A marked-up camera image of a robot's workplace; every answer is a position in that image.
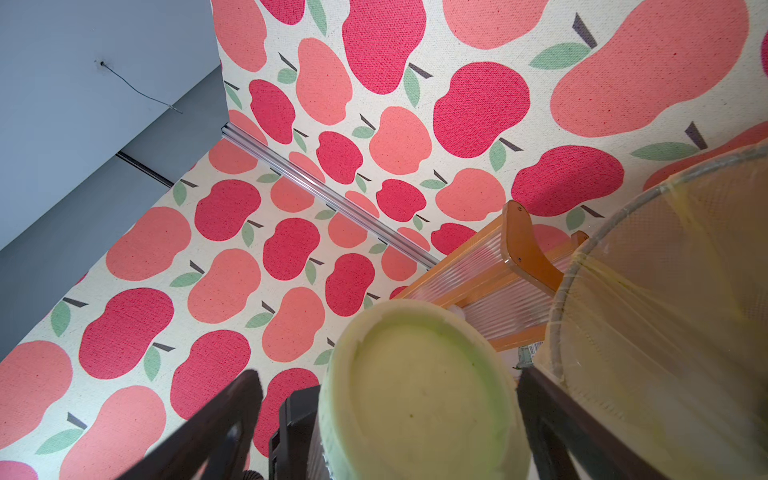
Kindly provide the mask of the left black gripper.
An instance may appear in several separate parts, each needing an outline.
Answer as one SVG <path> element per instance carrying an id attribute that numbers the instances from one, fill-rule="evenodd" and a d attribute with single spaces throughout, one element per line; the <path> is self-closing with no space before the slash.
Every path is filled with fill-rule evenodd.
<path id="1" fill-rule="evenodd" d="M 320 386 L 293 392 L 279 409 L 269 443 L 269 478 L 323 479 L 324 456 L 317 424 Z"/>

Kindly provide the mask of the green jar lid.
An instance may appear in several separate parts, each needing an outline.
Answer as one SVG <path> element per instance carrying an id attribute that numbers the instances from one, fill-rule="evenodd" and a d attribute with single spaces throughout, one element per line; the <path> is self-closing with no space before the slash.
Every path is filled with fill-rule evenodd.
<path id="1" fill-rule="evenodd" d="M 464 319 L 417 300 L 358 313 L 322 381 L 311 479 L 524 479 L 516 383 Z"/>

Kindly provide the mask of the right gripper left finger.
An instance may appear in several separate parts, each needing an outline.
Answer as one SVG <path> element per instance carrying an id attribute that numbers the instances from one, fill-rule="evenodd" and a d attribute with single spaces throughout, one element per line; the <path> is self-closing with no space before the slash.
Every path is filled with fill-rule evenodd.
<path id="1" fill-rule="evenodd" d="M 245 467 L 263 400 L 259 375 L 242 372 L 191 419 L 124 472 L 123 479 L 260 479 Z"/>

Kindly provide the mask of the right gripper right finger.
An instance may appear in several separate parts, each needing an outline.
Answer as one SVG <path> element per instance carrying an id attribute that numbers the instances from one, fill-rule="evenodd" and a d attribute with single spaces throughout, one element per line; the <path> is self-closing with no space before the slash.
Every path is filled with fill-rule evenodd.
<path id="1" fill-rule="evenodd" d="M 536 368 L 522 371 L 518 403 L 541 479 L 577 479 L 579 463 L 592 479 L 662 479 Z"/>

